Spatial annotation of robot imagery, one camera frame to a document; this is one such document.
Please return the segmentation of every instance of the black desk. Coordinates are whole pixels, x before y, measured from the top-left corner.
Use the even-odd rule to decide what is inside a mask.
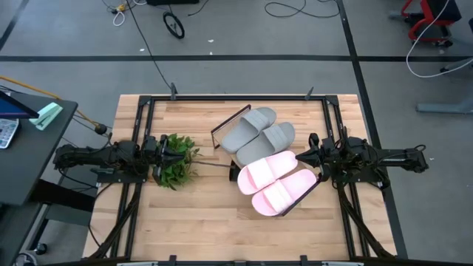
[[[12,264],[43,203],[64,204],[61,201],[79,197],[92,201],[93,206],[93,197],[40,180],[77,103],[23,94],[12,97],[35,111],[51,102],[56,102],[63,110],[44,131],[22,120],[21,129],[8,149],[0,150],[0,202],[8,204],[0,213],[0,265]]]

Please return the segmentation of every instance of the concrete floor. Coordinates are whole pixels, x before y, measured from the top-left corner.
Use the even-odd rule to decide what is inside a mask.
[[[210,1],[192,17],[186,14],[199,5],[173,6],[186,28],[186,38],[181,41],[167,33],[162,10],[151,6],[133,10],[154,55],[350,55],[339,17],[273,18],[264,11],[267,2]],[[390,10],[400,9],[403,3],[344,0],[358,55],[407,54],[411,45],[408,26],[387,18]],[[458,40],[454,46],[441,54],[439,49],[422,44],[413,55],[473,55],[473,33],[467,27],[473,17],[473,3],[457,3],[464,19],[452,27]],[[7,29],[19,6],[16,0],[0,1],[0,33]],[[326,15],[336,12],[336,6],[309,1],[307,10]],[[152,62],[66,59],[22,63],[8,58],[147,55],[147,51],[140,51],[146,47],[131,14],[126,13],[121,27],[114,27],[112,19],[98,0],[83,0],[80,4],[74,0],[29,0],[0,50],[0,73],[77,101],[86,114],[112,126],[120,94],[168,92]],[[359,93],[350,61],[184,59],[158,64],[179,93],[306,93],[312,86],[313,93]],[[428,74],[438,72],[444,64],[412,65],[416,71]],[[472,117],[415,111],[416,103],[454,103],[464,98],[473,86],[472,72],[465,69],[426,80],[411,75],[405,63],[395,62],[361,62],[361,71],[382,146],[400,148],[423,143],[428,147],[425,154],[430,169],[424,174],[398,169],[389,172],[409,258],[473,262],[473,167],[469,159],[473,145],[465,137],[473,129]],[[71,123],[64,136],[79,146],[101,146],[104,142],[77,123]],[[43,178],[57,181],[59,174],[48,167]],[[51,263],[80,259],[86,231],[84,226],[51,222],[41,239],[50,251],[38,260]]]

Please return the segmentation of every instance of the wooden tabletop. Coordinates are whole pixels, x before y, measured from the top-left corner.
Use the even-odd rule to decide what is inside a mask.
[[[113,140],[130,140],[139,95],[122,95],[113,128]],[[367,132],[357,95],[338,95],[341,116],[351,136],[366,138]],[[276,110],[276,123],[291,122],[296,139],[290,150],[296,154],[309,148],[310,133],[327,137],[318,101],[174,101],[156,102],[151,135],[177,133],[195,141],[201,161],[229,164],[231,158],[212,146],[210,131],[232,114],[251,104]],[[138,143],[142,143],[143,119]],[[331,110],[333,128],[335,115]],[[177,255],[190,260],[310,260],[348,259],[340,205],[330,182],[322,183],[284,217],[266,217],[251,205],[251,196],[241,194],[228,181],[228,168],[194,165],[198,177],[177,191],[160,188],[152,178],[144,184],[138,211],[133,260],[168,260]],[[121,184],[114,184],[95,203],[91,228],[102,242],[115,225]],[[363,218],[378,241],[391,253],[395,247],[381,192],[368,184],[357,184]],[[133,192],[130,189],[129,199]],[[352,222],[357,254],[361,255],[358,232]],[[128,225],[120,238],[123,255]],[[88,235],[84,256],[97,249]]]

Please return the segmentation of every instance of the red chair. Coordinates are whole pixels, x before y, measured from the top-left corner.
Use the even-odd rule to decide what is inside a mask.
[[[411,25],[409,38],[415,41],[422,31],[438,17],[443,7],[445,7],[447,0],[421,0],[422,13],[406,13],[412,1],[413,0],[407,0],[406,4],[402,7],[401,16],[392,14],[389,17],[404,18],[404,21]],[[424,33],[419,41],[428,41],[438,46],[450,47],[453,43],[449,40],[451,34],[447,26],[454,24],[460,19],[461,14],[457,3],[455,0],[450,0],[442,15],[427,32]]]

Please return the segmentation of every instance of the yellow cable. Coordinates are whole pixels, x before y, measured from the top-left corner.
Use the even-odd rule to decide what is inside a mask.
[[[35,88],[34,86],[30,86],[30,85],[25,84],[25,83],[22,83],[22,82],[20,82],[20,81],[16,81],[16,80],[14,80],[14,79],[12,79],[12,78],[7,78],[7,77],[5,77],[5,76],[0,75],[0,79],[5,80],[5,81],[8,81],[8,82],[11,82],[11,83],[14,83],[14,84],[16,84],[16,85],[22,86],[22,87],[27,88],[27,89],[31,89],[31,90],[33,90],[33,91],[35,91],[35,92],[39,92],[39,93],[42,93],[42,94],[44,94],[44,95],[48,95],[48,96],[53,97],[53,98],[55,98],[55,99],[62,100],[59,96],[55,95],[54,93],[47,92],[47,91],[44,91],[44,90],[42,90],[42,89]],[[77,110],[77,112],[78,112],[85,120],[87,120],[87,122],[91,123],[91,124],[94,125],[94,126],[98,126],[98,123],[97,123],[97,122],[95,122],[95,121],[91,120],[90,118],[88,118],[88,117],[87,117],[86,115],[84,115],[81,111]]]

